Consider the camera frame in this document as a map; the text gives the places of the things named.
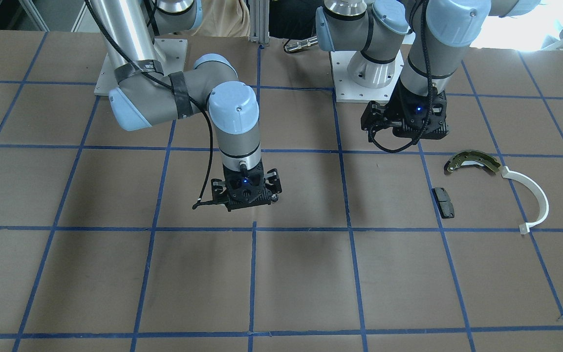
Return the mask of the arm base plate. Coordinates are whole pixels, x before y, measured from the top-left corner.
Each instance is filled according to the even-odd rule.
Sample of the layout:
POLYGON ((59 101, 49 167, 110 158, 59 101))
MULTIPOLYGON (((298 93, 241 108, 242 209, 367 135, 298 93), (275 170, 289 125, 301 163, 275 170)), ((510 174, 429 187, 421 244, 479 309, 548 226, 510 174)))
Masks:
MULTIPOLYGON (((110 90, 118 86, 123 79, 120 67, 127 64, 111 45, 108 44, 108 53, 101 67, 98 80, 95 85, 96 96, 108 96, 110 90)), ((164 76, 183 71, 188 47, 188 41, 181 38, 154 38, 153 47, 155 56, 164 76)))
POLYGON ((331 74, 337 102, 388 103, 404 67, 400 51, 393 62, 367 61, 358 51, 330 52, 331 74))

